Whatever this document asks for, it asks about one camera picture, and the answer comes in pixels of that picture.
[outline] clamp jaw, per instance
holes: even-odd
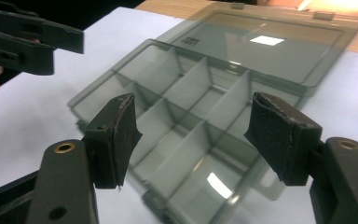
[[[0,65],[32,73],[54,73],[53,50],[66,49],[83,53],[83,32],[76,28],[38,18],[0,2]]]
[[[358,142],[320,140],[322,127],[282,99],[256,92],[246,138],[287,186],[309,175],[318,224],[358,224]]]
[[[99,223],[94,188],[124,185],[141,137],[133,94],[112,99],[82,140],[51,145],[39,171],[0,188],[0,223]]]

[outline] white table surface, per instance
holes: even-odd
[[[39,168],[51,144],[80,139],[67,103],[147,38],[181,19],[118,8],[86,30],[85,54],[55,51],[55,75],[21,74],[0,89],[0,186]],[[302,111],[331,136],[358,141],[358,53],[345,52]],[[288,188],[270,202],[250,191],[230,223],[314,223],[307,188]],[[128,181],[98,190],[101,223],[158,223]]]

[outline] transparent plastic box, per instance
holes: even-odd
[[[167,223],[223,223],[249,189],[271,200],[283,189],[243,136],[253,92],[300,108],[357,31],[354,17],[214,3],[145,41],[69,106],[82,129],[133,92],[144,135],[129,170],[145,203]]]
[[[243,137],[254,91],[301,105],[307,88],[147,40],[69,106],[86,125],[111,98],[133,92],[144,135],[130,172],[145,202],[177,222],[210,223],[224,220],[250,188],[271,200],[282,191],[277,179],[261,184],[269,167]]]

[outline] black clamp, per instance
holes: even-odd
[[[48,147],[39,171],[0,188],[0,223],[97,224],[94,188],[124,185],[131,154],[142,137],[132,93],[109,101],[82,140]]]
[[[287,186],[313,177],[310,198],[318,224],[358,224],[358,142],[332,137],[282,99],[256,92],[246,138]]]
[[[38,18],[34,13],[22,14],[0,10],[0,65],[32,73],[54,73],[53,50],[66,49],[83,53],[84,35],[81,30]]]

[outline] brass grommet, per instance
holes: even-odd
[[[57,146],[57,147],[54,149],[54,152],[55,152],[55,153],[62,154],[62,153],[70,152],[70,151],[72,151],[73,149],[75,149],[75,144],[73,144],[73,143],[71,143],[71,142],[68,142],[68,143],[62,143],[62,144],[60,144],[59,146]]]
[[[338,141],[339,146],[343,147],[347,150],[358,150],[358,145],[352,141],[349,140],[339,140]]]

